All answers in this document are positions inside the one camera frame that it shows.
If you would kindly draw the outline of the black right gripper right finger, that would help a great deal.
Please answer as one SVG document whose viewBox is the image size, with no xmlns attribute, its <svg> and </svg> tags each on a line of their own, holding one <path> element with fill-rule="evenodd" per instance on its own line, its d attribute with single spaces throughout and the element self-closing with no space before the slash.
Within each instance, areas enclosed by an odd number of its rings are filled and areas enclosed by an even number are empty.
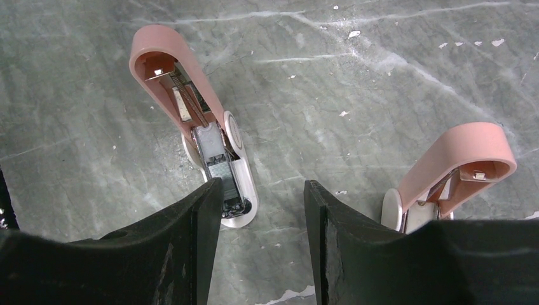
<svg viewBox="0 0 539 305">
<path fill-rule="evenodd" d="M 304 209 L 318 304 L 537 304 L 537 220 L 436 220 L 411 234 L 315 180 Z"/>
</svg>

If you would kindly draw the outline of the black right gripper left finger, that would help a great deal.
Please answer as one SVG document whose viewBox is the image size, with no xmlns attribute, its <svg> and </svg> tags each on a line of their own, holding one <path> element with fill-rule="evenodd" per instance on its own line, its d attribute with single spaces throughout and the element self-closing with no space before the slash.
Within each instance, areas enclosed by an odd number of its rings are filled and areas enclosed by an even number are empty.
<svg viewBox="0 0 539 305">
<path fill-rule="evenodd" d="M 180 201 L 98 240 L 1 232 L 2 304 L 206 304 L 224 187 Z"/>
</svg>

